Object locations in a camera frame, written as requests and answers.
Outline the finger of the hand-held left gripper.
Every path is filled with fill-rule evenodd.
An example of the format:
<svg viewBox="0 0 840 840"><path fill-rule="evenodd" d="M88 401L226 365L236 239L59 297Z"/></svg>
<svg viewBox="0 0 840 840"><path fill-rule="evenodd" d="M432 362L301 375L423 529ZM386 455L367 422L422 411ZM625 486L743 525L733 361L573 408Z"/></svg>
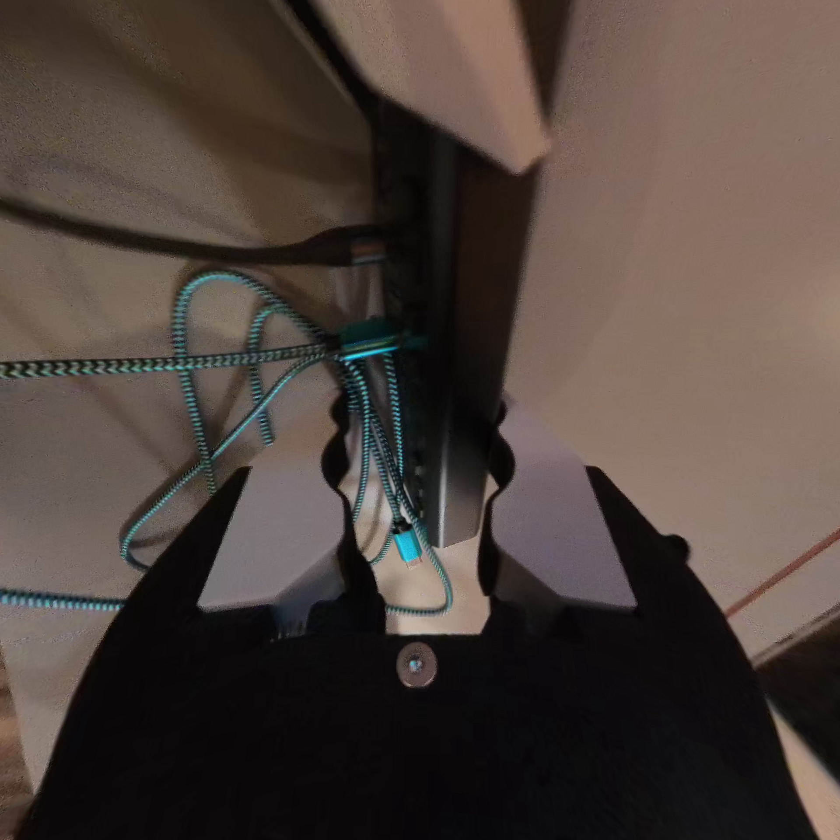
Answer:
<svg viewBox="0 0 840 840"><path fill-rule="evenodd" d="M512 175L550 150L536 49L512 1L316 1L330 36L373 92Z"/></svg>

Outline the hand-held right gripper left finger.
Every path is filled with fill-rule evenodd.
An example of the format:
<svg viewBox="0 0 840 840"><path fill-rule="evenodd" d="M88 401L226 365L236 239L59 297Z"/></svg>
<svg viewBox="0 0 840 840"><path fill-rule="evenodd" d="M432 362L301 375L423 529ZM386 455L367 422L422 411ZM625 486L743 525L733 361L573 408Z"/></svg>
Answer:
<svg viewBox="0 0 840 840"><path fill-rule="evenodd" d="M347 398L305 410L254 458L196 607L209 620L267 615L275 632L384 632L385 605L359 550Z"/></svg>

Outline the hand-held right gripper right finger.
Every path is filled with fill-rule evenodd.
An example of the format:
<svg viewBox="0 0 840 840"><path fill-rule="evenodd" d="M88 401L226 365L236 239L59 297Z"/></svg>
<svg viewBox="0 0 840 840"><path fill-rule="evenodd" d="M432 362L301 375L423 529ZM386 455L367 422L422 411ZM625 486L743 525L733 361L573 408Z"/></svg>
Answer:
<svg viewBox="0 0 840 840"><path fill-rule="evenodd" d="M479 584L526 632L571 607L632 614L637 599L583 460L536 416L504 400L490 452Z"/></svg>

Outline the grey usb hub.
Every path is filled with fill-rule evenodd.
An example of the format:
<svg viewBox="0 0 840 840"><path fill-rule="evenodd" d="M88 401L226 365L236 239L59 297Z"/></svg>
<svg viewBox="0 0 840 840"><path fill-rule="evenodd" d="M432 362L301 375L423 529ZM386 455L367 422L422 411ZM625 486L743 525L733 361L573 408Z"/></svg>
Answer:
<svg viewBox="0 0 840 840"><path fill-rule="evenodd" d="M385 314L421 345L397 355L404 477L443 548L480 529L519 264L509 178L384 99L371 137Z"/></svg>

